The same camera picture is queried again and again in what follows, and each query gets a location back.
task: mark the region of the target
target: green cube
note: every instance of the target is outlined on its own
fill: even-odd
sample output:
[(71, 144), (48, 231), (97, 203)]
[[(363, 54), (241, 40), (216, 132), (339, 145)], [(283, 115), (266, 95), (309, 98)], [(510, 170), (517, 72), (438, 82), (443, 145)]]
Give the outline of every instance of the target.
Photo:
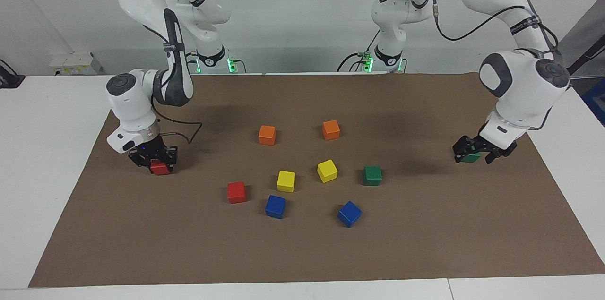
[(379, 166), (367, 166), (363, 169), (363, 185), (379, 186), (382, 182), (382, 171)]
[(477, 152), (475, 154), (465, 156), (465, 158), (462, 158), (462, 160), (460, 160), (460, 162), (461, 163), (475, 163), (479, 160), (479, 158), (481, 158), (481, 153)]

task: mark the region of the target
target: white wall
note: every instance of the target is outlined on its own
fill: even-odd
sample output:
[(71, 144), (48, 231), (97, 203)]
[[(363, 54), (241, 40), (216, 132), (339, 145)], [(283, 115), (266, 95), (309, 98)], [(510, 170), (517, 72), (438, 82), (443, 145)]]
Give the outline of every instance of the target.
[[(117, 0), (33, 0), (69, 47), (92, 51), (108, 73), (166, 66), (161, 44), (130, 20)], [(219, 29), (225, 45), (255, 72), (329, 71), (354, 51), (365, 50), (377, 27), (374, 0), (229, 0), (233, 17)], [(460, 35), (484, 20), (460, 0), (439, 0), (440, 22)], [(544, 23), (562, 38), (596, 0), (532, 0)], [(26, 74), (50, 74), (49, 52), (64, 46), (48, 34), (22, 0), (0, 0), (0, 57)], [(495, 20), (458, 43), (442, 39), (432, 20), (406, 26), (410, 72), (476, 70), (491, 51), (514, 42)]]

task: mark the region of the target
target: black cable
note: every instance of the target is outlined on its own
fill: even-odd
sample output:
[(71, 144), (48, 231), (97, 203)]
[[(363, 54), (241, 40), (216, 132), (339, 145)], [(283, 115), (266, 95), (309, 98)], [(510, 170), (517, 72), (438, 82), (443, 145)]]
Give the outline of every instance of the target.
[(599, 53), (597, 53), (597, 54), (593, 55), (592, 57), (588, 57), (588, 60), (592, 60), (592, 59), (594, 59), (594, 58), (598, 57), (598, 56), (599, 56), (599, 55), (601, 55), (601, 53), (603, 53), (603, 52), (605, 52), (605, 47), (603, 47), (603, 49), (602, 49), (602, 50), (601, 50)]
[(438, 7), (437, 7), (437, 0), (432, 0), (432, 4), (433, 4), (433, 17), (435, 19), (435, 25), (437, 25), (437, 31), (439, 31), (439, 33), (441, 34), (442, 37), (444, 37), (445, 39), (447, 39), (449, 41), (452, 41), (452, 42), (456, 42), (458, 40), (462, 40), (462, 39), (466, 38), (467, 36), (475, 33), (475, 31), (477, 31), (478, 29), (480, 29), (481, 27), (483, 27), (485, 24), (487, 24), (488, 22), (490, 22), (491, 20), (493, 20), (494, 18), (496, 18), (497, 16), (501, 15), (504, 12), (510, 11), (511, 9), (515, 9), (515, 8), (525, 9), (525, 6), (521, 6), (521, 5), (507, 7), (505, 9), (502, 9), (501, 11), (497, 12), (493, 16), (490, 16), (484, 22), (482, 22), (480, 25), (478, 25), (477, 27), (475, 27), (473, 30), (471, 30), (469, 33), (466, 33), (462, 37), (450, 38), (450, 37), (448, 37), (447, 35), (445, 35), (443, 33), (443, 31), (441, 30), (441, 27), (439, 26), (439, 10), (438, 10)]
[(149, 27), (147, 27), (147, 26), (145, 26), (145, 25), (143, 25), (143, 27), (145, 27), (145, 28), (146, 28), (148, 31), (150, 31), (151, 33), (153, 33), (153, 34), (157, 35), (158, 37), (162, 38), (162, 40), (164, 40), (164, 43), (168, 43), (168, 40), (166, 40), (166, 38), (164, 38), (164, 36), (163, 36), (163, 35), (161, 35), (160, 33), (158, 33), (158, 32), (156, 32), (156, 31), (154, 31), (153, 29), (151, 29), (151, 28), (149, 28)]
[(353, 63), (353, 64), (351, 65), (351, 68), (350, 68), (350, 69), (348, 69), (348, 72), (351, 72), (351, 70), (353, 69), (353, 66), (355, 66), (355, 65), (357, 65), (357, 68), (355, 69), (355, 72), (357, 72), (357, 70), (359, 69), (359, 65), (361, 65), (361, 64), (363, 64), (363, 60), (360, 60), (360, 61), (355, 61), (355, 63)]
[(544, 51), (544, 52), (540, 52), (542, 54), (547, 54), (547, 53), (553, 53), (556, 52), (559, 48), (559, 39), (557, 38), (557, 36), (553, 33), (553, 31), (551, 31), (550, 28), (544, 26), (542, 23), (538, 24), (538, 26), (540, 26), (541, 29), (544, 29), (548, 34), (550, 34), (553, 39), (555, 40), (555, 46), (553, 48), (551, 48), (548, 51)]
[(15, 76), (17, 76), (17, 71), (15, 71), (15, 69), (13, 69), (13, 66), (10, 66), (9, 63), (7, 63), (6, 61), (0, 59), (0, 61), (2, 61), (2, 63), (4, 63), (4, 65), (7, 66), (7, 68), (9, 68), (11, 71), (13, 71), (13, 73), (15, 74)]
[(542, 125), (540, 125), (539, 128), (530, 128), (529, 130), (535, 131), (535, 130), (542, 130), (542, 128), (544, 128), (544, 125), (546, 125), (546, 120), (548, 119), (548, 115), (551, 114), (551, 110), (553, 108), (548, 109), (546, 116), (544, 117), (544, 120), (542, 121)]
[(242, 59), (234, 59), (233, 63), (242, 63), (244, 65), (244, 73), (248, 73), (248, 69), (246, 68), (246, 63)]
[(525, 6), (521, 6), (521, 5), (516, 5), (516, 6), (510, 6), (507, 7), (505, 9), (502, 9), (500, 12), (497, 12), (496, 14), (494, 14), (493, 16), (490, 16), (489, 18), (487, 18), (484, 22), (482, 22), (480, 25), (478, 25), (477, 27), (473, 28), (473, 30), (471, 30), (469, 33), (466, 33), (465, 35), (463, 35), (462, 37), (458, 37), (458, 38), (450, 38), (447, 35), (445, 35), (443, 33), (443, 31), (441, 30), (441, 27), (439, 26), (439, 18), (435, 17), (435, 24), (437, 25), (437, 31), (439, 31), (439, 33), (441, 34), (442, 37), (444, 37), (447, 40), (450, 40), (452, 42), (456, 42), (458, 40), (462, 40), (464, 38), (466, 38), (467, 36), (475, 33), (475, 31), (477, 31), (478, 29), (480, 29), (481, 27), (483, 27), (485, 24), (487, 24), (488, 22), (490, 22), (491, 20), (493, 20), (494, 18), (496, 18), (497, 16), (501, 15), (504, 12), (508, 12), (511, 9), (515, 9), (515, 8), (523, 8), (525, 9)]
[(378, 31), (376, 31), (376, 35), (374, 35), (374, 37), (372, 38), (372, 41), (370, 42), (368, 47), (365, 49), (365, 52), (370, 50), (370, 48), (372, 47), (372, 44), (374, 44), (374, 42), (376, 41), (376, 38), (378, 38), (379, 34), (380, 34), (380, 29), (378, 29)]
[(592, 44), (590, 48), (584, 54), (582, 54), (576, 61), (568, 67), (569, 74), (575, 74), (579, 68), (581, 68), (584, 64), (588, 63), (592, 59), (599, 56), (599, 54), (603, 53), (605, 50), (605, 35), (603, 35), (596, 43)]
[(153, 101), (153, 97), (151, 97), (151, 108), (153, 109), (153, 111), (155, 113), (157, 113), (158, 116), (162, 117), (166, 121), (171, 121), (171, 122), (177, 123), (177, 124), (187, 124), (187, 125), (197, 125), (197, 124), (199, 124), (199, 126), (197, 127), (197, 130), (195, 130), (193, 136), (191, 136), (191, 139), (188, 139), (187, 136), (185, 136), (184, 134), (180, 134), (179, 132), (168, 132), (167, 134), (161, 134), (161, 136), (178, 135), (178, 136), (181, 136), (181, 137), (185, 138), (187, 140), (187, 144), (191, 144), (191, 143), (193, 143), (193, 140), (195, 139), (195, 136), (197, 136), (197, 134), (199, 133), (199, 130), (201, 130), (201, 127), (204, 125), (203, 123), (201, 123), (199, 121), (193, 121), (192, 122), (192, 121), (174, 120), (174, 119), (171, 119), (171, 118), (168, 118), (168, 117), (162, 115), (160, 113), (160, 111), (157, 110), (156, 104)]
[(349, 59), (351, 59), (351, 58), (353, 58), (353, 57), (355, 57), (355, 56), (357, 56), (357, 55), (358, 55), (357, 53), (349, 54), (349, 55), (348, 55), (348, 56), (347, 56), (347, 57), (346, 57), (346, 58), (345, 58), (345, 59), (344, 59), (344, 60), (341, 62), (341, 65), (339, 65), (339, 66), (338, 66), (338, 68), (337, 68), (337, 72), (340, 72), (340, 69), (342, 68), (342, 66), (344, 65), (344, 63), (346, 63), (346, 61), (348, 61)]
[(406, 69), (408, 68), (408, 60), (406, 58), (403, 58), (402, 60), (406, 61), (406, 65), (404, 66), (404, 74), (406, 73)]

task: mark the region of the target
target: red cube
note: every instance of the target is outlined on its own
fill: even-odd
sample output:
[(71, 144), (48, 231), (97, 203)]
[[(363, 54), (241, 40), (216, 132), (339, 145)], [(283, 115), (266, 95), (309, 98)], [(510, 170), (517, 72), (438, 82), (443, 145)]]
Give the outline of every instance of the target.
[(166, 163), (160, 160), (151, 161), (151, 164), (149, 165), (149, 170), (156, 176), (171, 174), (170, 169), (168, 169)]
[(246, 198), (246, 184), (244, 182), (229, 183), (227, 185), (227, 199), (232, 205), (248, 201)]

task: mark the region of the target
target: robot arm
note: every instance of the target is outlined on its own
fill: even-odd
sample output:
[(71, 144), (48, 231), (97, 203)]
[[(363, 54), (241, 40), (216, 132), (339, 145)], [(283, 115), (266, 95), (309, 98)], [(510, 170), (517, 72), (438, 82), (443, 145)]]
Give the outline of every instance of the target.
[[(432, 7), (429, 0), (379, 0), (374, 4), (372, 19), (382, 30), (374, 49), (377, 70), (393, 72), (398, 67), (406, 39), (400, 25), (426, 20), (431, 11), (438, 22), (439, 10), (433, 1)], [(497, 15), (517, 43), (516, 50), (490, 54), (482, 63), (480, 79), (499, 101), (478, 136), (462, 137), (454, 145), (456, 162), (474, 162), (481, 152), (489, 152), (486, 161), (491, 163), (510, 155), (515, 140), (525, 132), (543, 125), (568, 88), (569, 73), (554, 61), (546, 27), (529, 0), (462, 1), (473, 11)]]
[(117, 152), (129, 152), (138, 166), (157, 175), (171, 173), (177, 148), (164, 145), (151, 102), (155, 98), (160, 104), (183, 106), (193, 97), (181, 24), (196, 39), (204, 65), (218, 67), (226, 51), (212, 25), (227, 22), (231, 11), (221, 0), (118, 1), (128, 16), (162, 39), (168, 69), (135, 69), (107, 83), (110, 105), (120, 120), (107, 141)]

